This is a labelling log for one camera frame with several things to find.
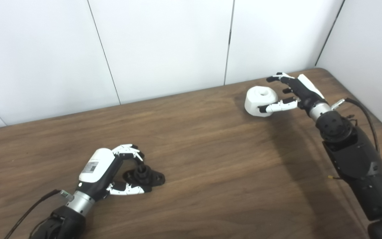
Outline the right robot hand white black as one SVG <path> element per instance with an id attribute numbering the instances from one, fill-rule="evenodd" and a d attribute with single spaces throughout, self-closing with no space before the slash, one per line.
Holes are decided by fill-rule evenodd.
<path id="1" fill-rule="evenodd" d="M 328 105 L 323 94 L 304 75 L 291 77 L 286 73 L 278 72 L 276 75 L 268 77 L 267 82 L 280 81 L 288 86 L 283 93 L 293 93 L 294 97 L 289 97 L 265 106 L 258 106 L 261 113 L 273 113 L 287 111 L 295 108 L 305 110 L 307 114 L 319 104 Z"/>

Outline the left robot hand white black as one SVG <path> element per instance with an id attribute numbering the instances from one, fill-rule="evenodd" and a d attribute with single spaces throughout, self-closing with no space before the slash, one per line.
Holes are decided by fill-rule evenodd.
<path id="1" fill-rule="evenodd" d="M 152 192 L 151 186 L 131 181 L 115 181 L 115 176 L 125 160 L 132 159 L 136 165 L 143 165 L 144 157 L 144 154 L 133 144 L 119 145 L 114 149 L 100 148 L 95 151 L 79 174 L 76 191 L 88 195 L 95 202 L 108 195 L 127 196 Z"/>

